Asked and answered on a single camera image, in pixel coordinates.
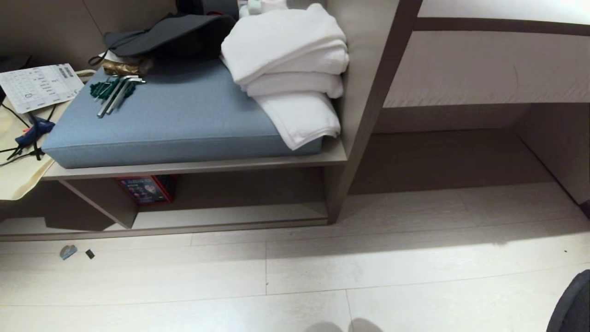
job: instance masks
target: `white tile floor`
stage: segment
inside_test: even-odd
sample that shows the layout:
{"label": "white tile floor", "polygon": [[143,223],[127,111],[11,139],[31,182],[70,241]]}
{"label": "white tile floor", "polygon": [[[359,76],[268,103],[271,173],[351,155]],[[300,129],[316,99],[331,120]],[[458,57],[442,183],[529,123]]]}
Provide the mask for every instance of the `white tile floor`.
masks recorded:
{"label": "white tile floor", "polygon": [[334,226],[0,243],[0,332],[543,331],[589,268],[555,183],[352,196]]}

